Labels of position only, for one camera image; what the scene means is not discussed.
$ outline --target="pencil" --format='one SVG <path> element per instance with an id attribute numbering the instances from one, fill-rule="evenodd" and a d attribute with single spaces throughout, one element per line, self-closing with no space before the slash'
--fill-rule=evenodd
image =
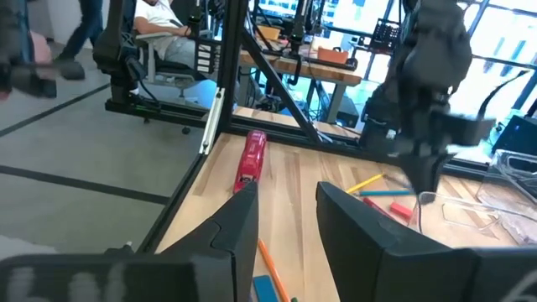
<path id="1" fill-rule="evenodd" d="M 375 180 L 378 180 L 379 178 L 383 177 L 383 175 L 384 175 L 384 173 L 381 173 L 379 175 L 375 175 L 372 178 L 370 178 L 369 180 L 365 180 L 365 181 L 359 183 L 358 185 L 353 186 L 351 189 L 346 190 L 346 193 L 347 194 L 352 194 L 352 193 L 360 190 L 362 187 L 364 187 L 366 185 L 369 185 L 372 182 L 374 182 Z"/>
<path id="2" fill-rule="evenodd" d="M 274 261 L 270 257 L 269 251 L 267 250 L 267 247 L 265 246 L 265 243 L 261 238 L 258 239 L 258 246 L 259 250 L 261 251 L 261 256 L 263 256 L 263 260 L 265 261 L 265 264 L 268 266 L 268 270 L 270 272 L 270 275 L 272 276 L 272 280 L 274 281 L 274 284 L 276 285 L 276 289 L 278 290 L 279 297 L 282 299 L 282 301 L 289 301 L 289 296 L 287 295 L 287 292 L 285 291 L 284 285 L 282 284 L 282 281 L 279 279 L 278 272 L 276 271 L 276 267 L 274 266 Z"/>
<path id="3" fill-rule="evenodd" d="M 362 191 L 358 196 L 402 196 L 412 195 L 409 190 Z"/>

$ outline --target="wooden tabletop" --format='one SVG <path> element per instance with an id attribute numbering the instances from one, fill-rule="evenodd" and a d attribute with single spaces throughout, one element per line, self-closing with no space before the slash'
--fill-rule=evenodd
<path id="1" fill-rule="evenodd" d="M 219 137 L 159 244 L 157 253 L 200 225 L 232 196 L 233 181 L 244 144 L 245 137 L 227 133 Z M 330 181 L 346 189 L 381 172 L 405 180 L 398 168 L 386 164 L 280 143 L 267 144 L 259 181 L 259 237 L 265 241 L 290 296 L 308 302 L 339 300 L 317 226 L 317 182 Z M 473 200 L 478 187 L 476 182 L 443 176 L 438 192 Z M 398 188 L 384 179 L 367 187 L 368 190 Z M 388 211 L 394 201 L 412 207 L 415 197 L 378 197 L 373 201 Z M 466 212 L 462 213 L 461 218 L 479 220 L 479 217 Z M 514 245 L 513 239 L 500 226 L 489 229 L 484 236 L 461 236 L 458 230 L 453 231 L 452 225 L 446 227 L 438 221 L 431 221 L 429 217 L 424 217 L 423 222 L 427 235 L 450 240 L 445 244 L 489 246 L 495 242 L 498 245 Z M 268 273 L 258 253 L 254 276 Z"/>
<path id="2" fill-rule="evenodd" d="M 315 51 L 309 51 L 304 49 L 304 55 L 309 57 L 316 57 Z M 285 59 L 274 55 L 265 55 L 271 65 L 278 72 L 286 74 L 294 74 L 296 69 L 296 60 Z M 239 57 L 239 65 L 255 66 L 252 56 L 245 50 L 241 50 Z M 302 62 L 302 68 L 300 69 L 300 75 L 311 78 L 313 76 L 318 80 L 323 81 L 339 81 L 347 86 L 356 86 L 362 81 L 362 77 L 359 75 L 358 70 L 344 70 L 341 68 L 330 67 L 319 64 L 310 64 L 308 62 Z"/>
<path id="3" fill-rule="evenodd" d="M 294 117 L 278 114 L 278 113 L 272 113 L 272 112 L 264 112 L 252 108 L 246 108 L 246 107 L 237 107 L 235 109 L 235 112 L 233 114 L 236 114 L 241 117 L 252 117 L 261 121 L 269 121 L 269 122 L 276 122 L 281 123 L 287 126 L 292 127 L 298 127 L 299 124 L 295 121 Z M 345 136 L 348 138 L 359 138 L 360 136 L 356 133 L 355 129 L 350 128 L 342 128 L 337 125 L 331 125 L 325 122 L 313 122 L 317 129 L 322 131 L 323 133 L 329 133 L 329 134 L 337 134 L 341 136 Z"/>

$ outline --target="yellow pencil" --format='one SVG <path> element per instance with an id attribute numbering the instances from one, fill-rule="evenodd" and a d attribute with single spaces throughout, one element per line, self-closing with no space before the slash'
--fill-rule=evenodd
<path id="1" fill-rule="evenodd" d="M 384 175 L 384 173 L 381 173 L 379 175 L 375 175 L 372 178 L 370 178 L 369 180 L 364 180 L 363 182 L 359 183 L 358 185 L 353 186 L 351 189 L 347 189 L 345 192 L 347 194 L 352 194 L 352 193 L 360 190 L 362 187 L 364 187 L 366 185 L 369 185 L 372 182 L 374 182 L 375 180 L 378 180 L 379 178 L 383 177 L 383 175 Z"/>

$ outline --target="orange pencil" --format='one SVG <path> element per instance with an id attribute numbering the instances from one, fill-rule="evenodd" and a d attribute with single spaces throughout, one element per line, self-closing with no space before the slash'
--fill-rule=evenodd
<path id="1" fill-rule="evenodd" d="M 258 246 L 259 246 L 259 250 L 261 250 L 261 256 L 263 256 L 263 260 L 265 261 L 265 264 L 267 264 L 268 266 L 268 270 L 270 271 L 272 280 L 276 284 L 276 289 L 278 290 L 279 297 L 282 299 L 282 301 L 289 302 L 289 296 L 287 295 L 287 292 L 285 291 L 282 281 L 279 279 L 278 272 L 276 271 L 276 267 L 274 266 L 274 261 L 272 261 L 269 251 L 267 250 L 267 247 L 265 246 L 265 243 L 263 242 L 263 240 L 261 240 L 261 238 L 258 239 Z"/>

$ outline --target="clear plastic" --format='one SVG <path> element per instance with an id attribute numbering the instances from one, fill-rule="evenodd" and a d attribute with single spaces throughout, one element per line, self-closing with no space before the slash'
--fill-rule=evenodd
<path id="1" fill-rule="evenodd" d="M 498 150 L 477 192 L 484 204 L 504 209 L 502 226 L 518 244 L 537 244 L 537 156 Z M 516 212 L 523 218 L 510 214 Z"/>
<path id="2" fill-rule="evenodd" d="M 537 226 L 531 217 L 516 212 L 424 192 L 414 206 L 409 227 L 448 247 L 517 246 L 518 243 L 503 227 L 506 215 L 516 216 Z"/>

